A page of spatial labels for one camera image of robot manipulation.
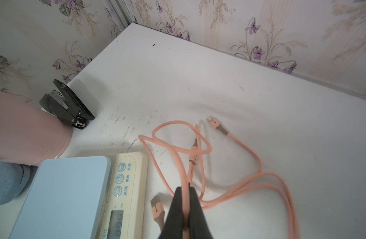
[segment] cable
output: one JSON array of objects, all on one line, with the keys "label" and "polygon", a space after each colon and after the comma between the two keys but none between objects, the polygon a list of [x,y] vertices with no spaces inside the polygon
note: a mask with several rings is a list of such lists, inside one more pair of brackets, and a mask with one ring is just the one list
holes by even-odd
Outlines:
[{"label": "cable", "polygon": [[[228,201],[232,198],[238,197],[241,194],[244,194],[246,192],[250,192],[250,191],[253,191],[253,190],[257,190],[257,189],[264,189],[264,188],[274,189],[281,195],[281,197],[283,198],[284,203],[286,205],[286,208],[287,208],[287,213],[288,213],[288,237],[289,237],[289,239],[300,239],[300,232],[298,230],[297,216],[296,216],[296,212],[295,212],[295,208],[294,208],[294,204],[293,204],[293,199],[292,199],[291,193],[289,191],[289,188],[286,185],[286,183],[284,182],[284,180],[279,175],[277,175],[273,172],[262,172],[262,161],[261,161],[260,157],[252,149],[250,149],[243,142],[238,140],[235,136],[230,134],[220,124],[220,122],[216,118],[213,118],[212,116],[209,116],[207,118],[207,120],[209,121],[209,123],[212,127],[214,127],[215,129],[221,131],[224,135],[226,135],[227,137],[229,137],[230,139],[232,139],[233,141],[238,143],[241,147],[243,147],[250,154],[252,154],[256,158],[256,160],[259,164],[259,169],[257,170],[257,172],[255,174],[253,174],[252,176],[249,176],[248,178],[244,179],[239,184],[237,184],[233,188],[229,189],[225,194],[219,196],[216,199],[209,200],[209,201],[204,201],[203,200],[203,196],[204,196],[204,192],[205,192],[205,174],[204,174],[204,165],[203,165],[202,156],[205,155],[205,154],[209,154],[212,151],[212,146],[209,143],[209,141],[207,141],[207,139],[200,134],[200,130],[199,130],[198,125],[195,125],[195,127],[194,127],[193,125],[191,125],[188,122],[175,120],[175,121],[170,121],[170,122],[163,123],[160,126],[156,127],[152,131],[152,138],[144,136],[144,135],[139,136],[139,140],[142,142],[142,144],[144,145],[144,147],[148,151],[148,153],[151,157],[151,160],[154,163],[155,168],[157,169],[157,172],[159,173],[164,185],[166,186],[166,188],[168,189],[168,191],[171,193],[172,196],[174,195],[174,192],[171,190],[171,188],[168,185],[166,179],[164,178],[164,176],[163,176],[163,174],[162,174],[162,172],[161,172],[161,170],[160,170],[160,168],[159,168],[159,166],[158,166],[158,164],[155,160],[155,157],[152,154],[152,152],[151,152],[149,146],[147,145],[146,141],[167,148],[167,150],[171,153],[173,159],[176,162],[176,165],[177,165],[178,171],[179,171],[179,175],[180,175],[180,180],[181,180],[182,211],[183,211],[184,227],[187,229],[187,225],[188,225],[187,223],[188,223],[188,214],[189,214],[189,183],[192,184],[194,167],[197,164],[197,162],[199,161],[200,162],[201,174],[202,174],[202,190],[201,190],[201,194],[199,196],[199,201],[200,201],[200,204],[201,204],[203,210],[212,208],[212,207],[218,205],[219,203],[222,203],[222,202]],[[158,130],[160,130],[162,127],[172,125],[172,124],[186,125],[186,126],[190,127],[195,132],[196,140],[195,140],[194,145],[191,147],[191,149],[185,149],[185,148],[181,148],[181,147],[178,147],[178,146],[170,145],[166,141],[163,141],[163,140],[159,139],[158,137],[156,137],[156,132]],[[207,146],[207,149],[205,149],[205,150],[201,149],[201,140],[205,143],[205,145]],[[188,174],[186,174],[186,172],[185,172],[183,162],[182,162],[178,152],[189,155],[190,165],[189,165]],[[260,184],[260,185],[246,187],[249,184],[251,184],[255,179],[260,178],[260,177],[264,177],[264,176],[274,176],[274,177],[276,177],[281,182],[281,184],[283,185],[284,191],[281,188],[279,188],[279,187],[277,187],[273,184]]]}]

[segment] black binder clip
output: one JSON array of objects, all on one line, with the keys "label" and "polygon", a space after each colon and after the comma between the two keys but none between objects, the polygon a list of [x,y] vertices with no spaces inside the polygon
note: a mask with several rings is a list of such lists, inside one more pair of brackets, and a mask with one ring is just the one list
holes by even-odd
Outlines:
[{"label": "black binder clip", "polygon": [[85,128],[89,120],[95,119],[67,85],[57,79],[53,83],[59,92],[52,90],[50,94],[45,94],[39,101],[47,112],[57,116],[65,124],[78,129]]},{"label": "black binder clip", "polygon": [[[204,213],[197,197],[196,190],[189,188],[189,216],[188,216],[189,239],[213,239],[205,221]],[[183,211],[182,189],[176,188],[171,207],[168,212],[166,223],[159,239],[182,239]]]}]

